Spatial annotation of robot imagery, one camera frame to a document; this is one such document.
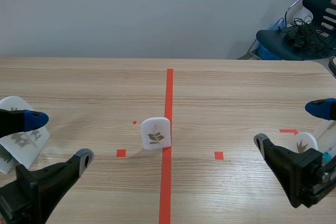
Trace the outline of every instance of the metal part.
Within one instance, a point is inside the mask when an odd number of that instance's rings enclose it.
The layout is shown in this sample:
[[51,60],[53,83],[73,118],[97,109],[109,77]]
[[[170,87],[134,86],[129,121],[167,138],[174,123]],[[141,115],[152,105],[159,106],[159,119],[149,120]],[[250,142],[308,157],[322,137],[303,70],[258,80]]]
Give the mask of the metal part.
[[295,6],[298,2],[300,2],[300,0],[296,0],[288,9],[287,9],[287,11],[286,11],[286,13],[285,13],[285,27],[287,27],[287,14],[288,14],[288,12],[289,12],[289,10],[291,10],[292,9],[292,7],[293,6]]
[[330,180],[330,174],[329,173],[323,173],[322,178],[321,178],[321,182],[323,184],[327,183]]
[[79,177],[81,177],[86,168],[88,168],[88,166],[91,164],[95,155],[92,150],[81,149],[75,154],[75,156],[80,157]]
[[254,143],[260,150],[260,153],[262,154],[264,159],[265,159],[264,141],[267,139],[268,139],[268,136],[263,133],[259,133],[254,137]]

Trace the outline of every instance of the chair seat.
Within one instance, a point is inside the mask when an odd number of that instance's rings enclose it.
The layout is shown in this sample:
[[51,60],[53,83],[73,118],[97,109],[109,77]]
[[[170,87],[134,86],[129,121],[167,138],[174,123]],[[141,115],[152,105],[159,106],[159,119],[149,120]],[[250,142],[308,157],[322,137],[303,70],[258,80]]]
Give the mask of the chair seat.
[[308,55],[303,51],[295,52],[292,47],[284,41],[286,33],[278,30],[260,30],[257,33],[257,39],[266,49],[284,60],[317,60],[336,55],[336,50],[328,50],[328,55],[322,54]]

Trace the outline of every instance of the black chair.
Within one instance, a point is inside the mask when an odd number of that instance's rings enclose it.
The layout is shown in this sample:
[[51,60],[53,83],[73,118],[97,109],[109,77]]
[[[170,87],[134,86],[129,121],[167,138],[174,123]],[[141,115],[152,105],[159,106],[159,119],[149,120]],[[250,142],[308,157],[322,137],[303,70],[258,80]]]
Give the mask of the black chair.
[[[288,11],[299,1],[297,0],[286,11],[285,25],[287,24]],[[313,13],[311,27],[324,33],[324,36],[319,36],[321,39],[325,39],[324,43],[328,43],[328,49],[323,52],[313,50],[296,52],[284,41],[286,33],[278,30],[260,30],[257,33],[257,40],[266,49],[284,60],[316,60],[336,55],[336,50],[333,49],[336,48],[336,0],[303,0],[302,4]],[[293,30],[293,27],[285,28],[282,31],[290,30]]]

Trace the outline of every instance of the white container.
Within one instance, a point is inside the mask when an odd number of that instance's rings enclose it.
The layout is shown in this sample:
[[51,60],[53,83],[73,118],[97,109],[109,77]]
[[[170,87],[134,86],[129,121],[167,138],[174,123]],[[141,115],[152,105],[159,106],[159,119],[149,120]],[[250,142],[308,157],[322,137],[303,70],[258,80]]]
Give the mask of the white container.
[[141,124],[141,138],[146,150],[172,146],[170,121],[167,118],[148,118]]

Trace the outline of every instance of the red tape line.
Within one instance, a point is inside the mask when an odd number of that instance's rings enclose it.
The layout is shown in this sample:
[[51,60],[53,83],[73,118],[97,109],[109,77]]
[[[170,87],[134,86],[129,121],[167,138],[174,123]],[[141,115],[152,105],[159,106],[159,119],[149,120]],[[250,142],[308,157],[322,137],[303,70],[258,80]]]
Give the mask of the red tape line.
[[[170,121],[170,135],[173,125],[173,80],[174,70],[167,69],[166,101],[164,116]],[[171,221],[171,197],[172,197],[172,148],[162,149],[161,190],[159,224],[170,224]]]
[[299,132],[297,130],[294,129],[279,129],[280,132],[282,133],[294,133],[294,135],[299,134]]

